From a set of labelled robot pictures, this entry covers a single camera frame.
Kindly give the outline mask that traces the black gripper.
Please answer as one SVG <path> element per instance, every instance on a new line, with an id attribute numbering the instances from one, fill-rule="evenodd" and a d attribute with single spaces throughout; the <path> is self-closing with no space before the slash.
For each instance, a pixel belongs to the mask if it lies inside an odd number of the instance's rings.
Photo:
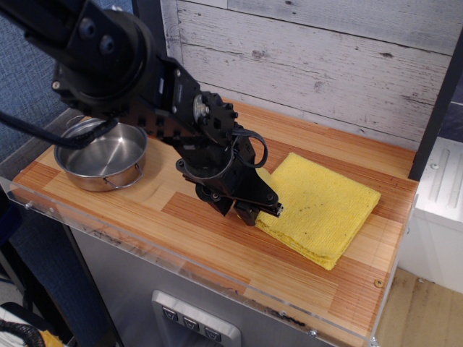
<path id="1" fill-rule="evenodd" d="M 279 197 L 257 174 L 268 157 L 264 150 L 262 161 L 255 162 L 255 151 L 250 135 L 238 135 L 223 153 L 220 166 L 193 166 L 182 158 L 176 169 L 183 177 L 195 184 L 196 195 L 214 210 L 226 216 L 231 208 L 247 226 L 255 226 L 260 212 L 279 217 L 283 205 Z"/>

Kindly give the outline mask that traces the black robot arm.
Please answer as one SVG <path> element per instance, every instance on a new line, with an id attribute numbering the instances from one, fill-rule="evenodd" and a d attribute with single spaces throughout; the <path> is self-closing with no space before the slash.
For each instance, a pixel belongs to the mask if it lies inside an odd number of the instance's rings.
<path id="1" fill-rule="evenodd" d="M 92 1 L 3 1 L 1 13 L 25 39 L 56 61 L 52 88 L 69 107 L 102 120 L 70 138 L 1 115 L 8 127 L 59 147 L 82 149 L 124 123 L 144 129 L 180 155 L 176 167 L 198 197 L 222 214 L 235 210 L 249 226 L 259 213 L 279 216 L 277 193 L 258 175 L 254 131 L 215 93 L 201 90 L 162 54 L 148 27 L 128 12 Z"/>

